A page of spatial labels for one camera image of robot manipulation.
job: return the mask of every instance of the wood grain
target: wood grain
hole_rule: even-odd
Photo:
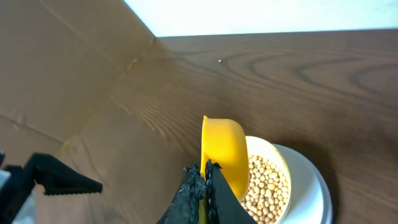
[[[74,223],[155,222],[181,168],[200,160],[204,114],[307,156],[336,223],[398,223],[398,30],[158,39],[66,147],[61,159],[105,191],[62,212]]]

